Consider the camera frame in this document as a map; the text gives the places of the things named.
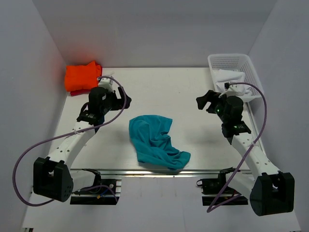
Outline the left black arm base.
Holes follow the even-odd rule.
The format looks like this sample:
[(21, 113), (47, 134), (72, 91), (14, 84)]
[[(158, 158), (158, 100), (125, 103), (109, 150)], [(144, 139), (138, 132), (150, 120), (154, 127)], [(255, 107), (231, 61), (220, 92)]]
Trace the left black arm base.
[(104, 177), (100, 171), (94, 169), (73, 171), (71, 176), (71, 205), (117, 205), (121, 193), (121, 179)]

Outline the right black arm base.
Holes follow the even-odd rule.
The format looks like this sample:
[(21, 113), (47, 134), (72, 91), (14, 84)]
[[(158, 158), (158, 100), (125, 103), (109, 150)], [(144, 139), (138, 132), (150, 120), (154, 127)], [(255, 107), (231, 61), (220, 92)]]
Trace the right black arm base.
[[(221, 188), (226, 183), (226, 175), (233, 173), (235, 168), (227, 168), (222, 169), (216, 178), (203, 178), (196, 182), (197, 186), (202, 189), (202, 205), (203, 206), (210, 206), (211, 202), (214, 200), (215, 196), (219, 193)], [(217, 202), (215, 203), (222, 203), (230, 198), (237, 196), (239, 193), (230, 188), (226, 187), (223, 194), (218, 198)]]

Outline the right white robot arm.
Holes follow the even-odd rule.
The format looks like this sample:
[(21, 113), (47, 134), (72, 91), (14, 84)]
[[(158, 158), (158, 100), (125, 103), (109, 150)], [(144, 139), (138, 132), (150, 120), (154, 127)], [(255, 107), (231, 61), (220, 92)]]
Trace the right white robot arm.
[(253, 178), (247, 177), (238, 167), (222, 169), (217, 178), (201, 181), (203, 193), (220, 196), (233, 190), (249, 201), (258, 216), (292, 212), (295, 179), (276, 167), (254, 143), (251, 130), (242, 120), (242, 99), (209, 90), (196, 101), (200, 110), (210, 104), (206, 111), (220, 118), (223, 136), (238, 151), (241, 162), (246, 163), (253, 175)]

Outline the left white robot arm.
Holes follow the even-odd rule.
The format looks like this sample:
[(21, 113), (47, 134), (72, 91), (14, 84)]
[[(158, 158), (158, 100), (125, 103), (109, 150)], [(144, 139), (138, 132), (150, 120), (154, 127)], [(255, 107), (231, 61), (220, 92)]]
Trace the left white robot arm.
[(101, 190), (102, 181), (98, 171), (82, 169), (71, 172), (70, 168), (86, 143), (105, 124), (109, 111), (123, 112), (129, 108), (131, 98), (122, 87), (115, 91), (104, 87), (90, 90), (86, 102), (76, 119), (72, 134), (46, 158), (38, 158), (33, 165), (33, 191), (53, 200), (65, 202), (72, 193), (83, 190), (96, 193)]

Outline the teal t-shirt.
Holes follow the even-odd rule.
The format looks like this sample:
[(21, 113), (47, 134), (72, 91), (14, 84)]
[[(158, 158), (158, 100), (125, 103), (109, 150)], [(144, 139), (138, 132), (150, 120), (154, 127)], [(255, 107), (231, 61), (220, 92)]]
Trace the teal t-shirt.
[(129, 137), (137, 160), (171, 170), (183, 169), (191, 154), (173, 147), (169, 130), (173, 120), (158, 115), (141, 115), (129, 121)]

